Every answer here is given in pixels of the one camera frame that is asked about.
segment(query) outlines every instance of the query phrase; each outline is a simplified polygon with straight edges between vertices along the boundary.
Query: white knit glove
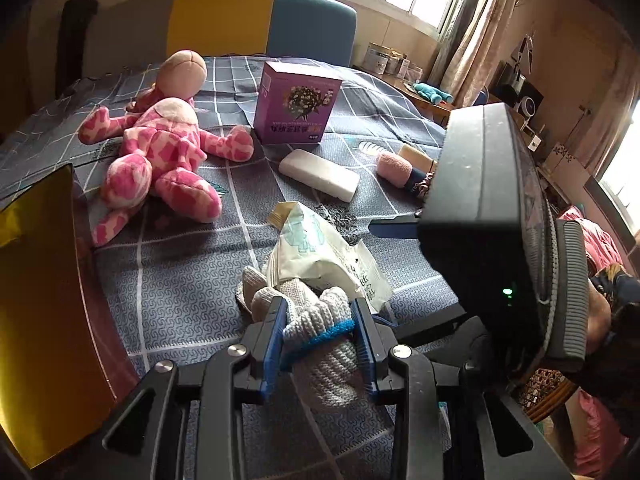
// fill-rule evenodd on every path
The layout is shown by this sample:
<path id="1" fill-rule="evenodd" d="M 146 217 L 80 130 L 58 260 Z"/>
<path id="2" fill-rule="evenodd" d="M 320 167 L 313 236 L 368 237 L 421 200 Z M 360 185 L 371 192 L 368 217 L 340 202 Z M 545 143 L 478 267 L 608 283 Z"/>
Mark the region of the white knit glove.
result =
<path id="1" fill-rule="evenodd" d="M 236 297 L 254 321 L 264 319 L 275 296 L 287 300 L 283 330 L 284 364 L 291 364 L 300 397 L 311 407 L 333 411 L 351 404 L 364 392 L 358 371 L 346 293 L 334 286 L 318 298 L 295 278 L 275 290 L 253 267 L 245 267 Z"/>

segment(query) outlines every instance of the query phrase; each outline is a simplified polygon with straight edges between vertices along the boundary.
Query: silver bolt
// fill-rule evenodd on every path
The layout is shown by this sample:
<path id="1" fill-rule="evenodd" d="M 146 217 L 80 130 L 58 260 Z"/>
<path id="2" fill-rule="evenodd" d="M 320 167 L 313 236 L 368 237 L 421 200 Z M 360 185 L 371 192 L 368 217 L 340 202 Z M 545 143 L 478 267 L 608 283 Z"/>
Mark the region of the silver bolt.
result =
<path id="1" fill-rule="evenodd" d="M 411 355 L 411 348 L 407 345 L 396 345 L 391 351 L 399 359 L 407 359 Z"/>
<path id="2" fill-rule="evenodd" d="M 165 374 L 174 369 L 174 364 L 171 361 L 158 361 L 154 365 L 154 370 L 159 374 Z"/>
<path id="3" fill-rule="evenodd" d="M 226 349 L 226 353 L 228 353 L 232 357 L 240 357 L 241 355 L 246 354 L 246 346 L 231 345 L 229 348 Z"/>

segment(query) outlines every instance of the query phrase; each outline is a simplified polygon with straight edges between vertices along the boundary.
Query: crumpled plastic bag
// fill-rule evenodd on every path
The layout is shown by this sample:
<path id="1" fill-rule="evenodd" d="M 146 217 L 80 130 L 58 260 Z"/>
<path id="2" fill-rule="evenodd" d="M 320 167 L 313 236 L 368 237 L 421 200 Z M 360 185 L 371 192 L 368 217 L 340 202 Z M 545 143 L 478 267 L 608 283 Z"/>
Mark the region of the crumpled plastic bag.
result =
<path id="1" fill-rule="evenodd" d="M 391 298 L 393 290 L 362 240 L 350 246 L 300 202 L 279 202 L 267 220 L 280 229 L 266 266 L 269 286 L 293 278 L 317 290 L 339 286 L 350 301 L 365 298 L 374 314 Z"/>

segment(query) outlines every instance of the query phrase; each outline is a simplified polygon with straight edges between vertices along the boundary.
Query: person's hand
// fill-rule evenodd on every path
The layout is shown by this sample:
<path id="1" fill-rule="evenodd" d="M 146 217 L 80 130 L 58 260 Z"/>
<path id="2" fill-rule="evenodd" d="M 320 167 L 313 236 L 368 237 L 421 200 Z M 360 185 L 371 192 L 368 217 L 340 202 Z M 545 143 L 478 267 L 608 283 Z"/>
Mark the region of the person's hand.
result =
<path id="1" fill-rule="evenodd" d="M 611 328 L 611 307 L 607 299 L 589 283 L 589 319 L 587 323 L 587 354 L 593 354 Z"/>

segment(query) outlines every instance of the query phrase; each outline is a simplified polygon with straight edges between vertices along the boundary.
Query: bedsheet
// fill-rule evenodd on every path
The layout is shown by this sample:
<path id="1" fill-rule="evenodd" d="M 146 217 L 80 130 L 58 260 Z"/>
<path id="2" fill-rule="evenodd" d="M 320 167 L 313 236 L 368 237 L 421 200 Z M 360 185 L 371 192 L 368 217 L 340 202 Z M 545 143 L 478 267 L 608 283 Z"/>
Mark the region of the bedsheet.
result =
<path id="1" fill-rule="evenodd" d="M 200 126 L 224 134 L 253 123 L 264 57 L 206 58 L 207 80 L 195 97 Z M 324 65 L 308 59 L 287 62 Z M 76 130 L 98 105 L 111 115 L 155 79 L 158 65 L 127 68 L 98 80 L 82 79 L 31 116 L 0 146 L 0 205 L 62 164 L 71 163 L 90 205 L 104 214 L 98 190 L 121 139 L 85 146 Z M 111 244 L 95 251 L 102 288 L 129 356 L 140 375 L 159 360 L 204 360 L 237 341 L 250 322 L 234 289 L 244 266 L 261 266 L 278 232 L 266 223 L 275 203 L 299 200 L 332 222 L 348 242 L 362 238 L 386 273 L 394 294 L 388 314 L 405 322 L 456 301 L 442 277 L 420 254 L 416 240 L 384 240 L 367 231 L 370 219 L 407 214 L 419 203 L 375 175 L 375 160 L 359 149 L 373 142 L 397 152 L 410 142 L 438 158 L 445 132 L 421 117 L 399 92 L 373 76 L 332 67 L 343 79 L 319 145 L 261 146 L 244 163 L 210 156 L 199 173 L 222 196 L 215 224 L 197 224 L 149 198 Z M 309 150 L 360 175 L 345 204 L 278 174 L 278 162 L 295 148 Z M 191 410 L 185 478 L 193 477 Z M 262 407 L 245 406 L 248 477 L 312 479 L 388 478 L 394 407 L 362 400 L 340 413 L 316 413 L 299 399 L 288 375 Z"/>

